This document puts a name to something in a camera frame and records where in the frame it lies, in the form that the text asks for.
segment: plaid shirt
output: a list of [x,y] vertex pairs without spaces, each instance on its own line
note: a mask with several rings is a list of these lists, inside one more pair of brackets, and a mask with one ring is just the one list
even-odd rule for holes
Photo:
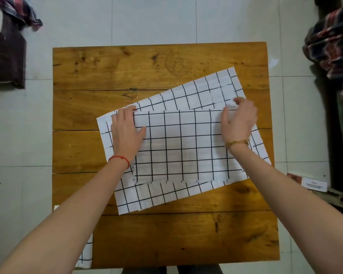
[[341,88],[343,98],[343,7],[310,29],[303,51],[309,60],[327,71],[327,77]]
[[43,25],[26,0],[0,0],[0,9],[21,20],[26,26],[31,26],[34,31]]

